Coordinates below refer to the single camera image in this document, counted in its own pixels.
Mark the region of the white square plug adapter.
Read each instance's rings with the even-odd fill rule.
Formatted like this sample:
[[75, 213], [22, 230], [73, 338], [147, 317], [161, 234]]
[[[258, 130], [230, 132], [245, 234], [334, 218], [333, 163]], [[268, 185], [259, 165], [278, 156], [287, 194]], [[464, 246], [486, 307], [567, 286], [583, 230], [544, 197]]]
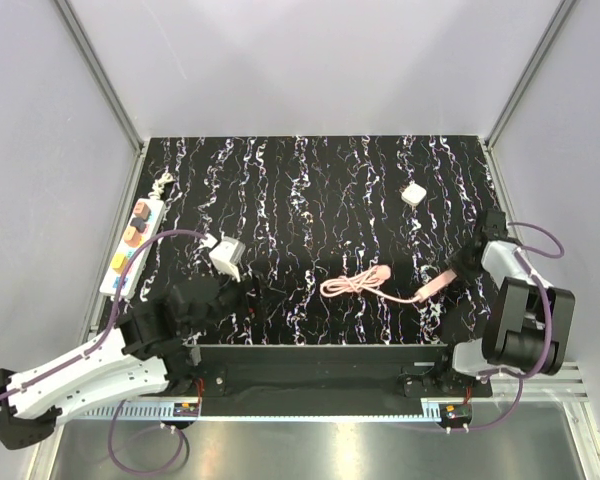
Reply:
[[426, 197], [427, 191], [424, 187], [411, 183], [401, 191], [402, 201], [411, 206], [417, 207]]

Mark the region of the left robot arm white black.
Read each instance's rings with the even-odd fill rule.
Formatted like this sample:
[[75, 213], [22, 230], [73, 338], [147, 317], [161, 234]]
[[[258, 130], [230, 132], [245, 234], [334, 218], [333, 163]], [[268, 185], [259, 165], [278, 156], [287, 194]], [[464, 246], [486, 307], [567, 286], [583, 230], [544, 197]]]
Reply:
[[109, 330], [45, 365], [0, 369], [0, 442], [27, 448], [83, 413], [136, 396], [203, 389], [194, 337], [229, 317], [258, 319], [264, 279], [195, 275], [130, 309]]

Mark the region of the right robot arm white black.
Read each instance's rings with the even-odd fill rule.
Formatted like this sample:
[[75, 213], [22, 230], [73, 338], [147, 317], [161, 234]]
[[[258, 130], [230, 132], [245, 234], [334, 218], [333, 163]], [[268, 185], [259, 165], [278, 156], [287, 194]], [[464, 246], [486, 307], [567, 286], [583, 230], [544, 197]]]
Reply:
[[482, 337], [454, 345], [448, 363], [434, 371], [435, 387], [450, 397], [466, 389], [470, 377], [504, 372], [526, 380], [557, 374], [576, 304], [573, 292], [544, 279], [511, 240], [488, 241], [477, 258], [479, 271], [499, 289]]

